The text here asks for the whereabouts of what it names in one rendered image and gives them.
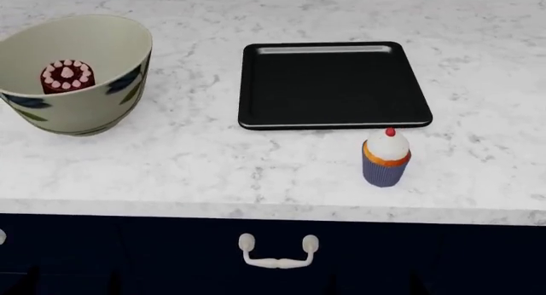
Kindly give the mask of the small red cake pink dollops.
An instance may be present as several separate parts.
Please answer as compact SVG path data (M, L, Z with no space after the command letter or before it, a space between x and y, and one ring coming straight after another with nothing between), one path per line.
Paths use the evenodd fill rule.
M83 61L54 61L40 75L45 95L84 90L96 84L93 69Z

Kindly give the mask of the dark navy cabinet drawer front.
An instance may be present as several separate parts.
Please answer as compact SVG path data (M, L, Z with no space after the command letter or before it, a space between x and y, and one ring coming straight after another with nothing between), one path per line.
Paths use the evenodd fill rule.
M0 295L546 295L546 227L0 214ZM305 260L264 269L251 258Z

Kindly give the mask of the cream bowl with blue leaves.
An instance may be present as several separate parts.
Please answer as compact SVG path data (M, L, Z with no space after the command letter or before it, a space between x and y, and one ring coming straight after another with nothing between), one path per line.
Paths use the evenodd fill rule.
M0 41L0 99L40 130L93 136L113 128L140 101L153 48L141 23L113 15L50 20ZM45 95L43 69L54 61L83 61L96 84Z

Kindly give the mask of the black square baking tray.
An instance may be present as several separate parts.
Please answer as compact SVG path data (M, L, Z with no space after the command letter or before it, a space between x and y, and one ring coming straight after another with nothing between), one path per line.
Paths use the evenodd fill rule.
M433 114L393 41L253 43L242 54L247 130L422 128Z

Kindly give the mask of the cupcake with blue wrapper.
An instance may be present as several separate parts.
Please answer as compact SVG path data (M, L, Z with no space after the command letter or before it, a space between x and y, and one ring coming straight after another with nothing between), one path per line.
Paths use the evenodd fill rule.
M410 144L394 128L369 136L362 145L363 176L376 187L393 187L411 159Z

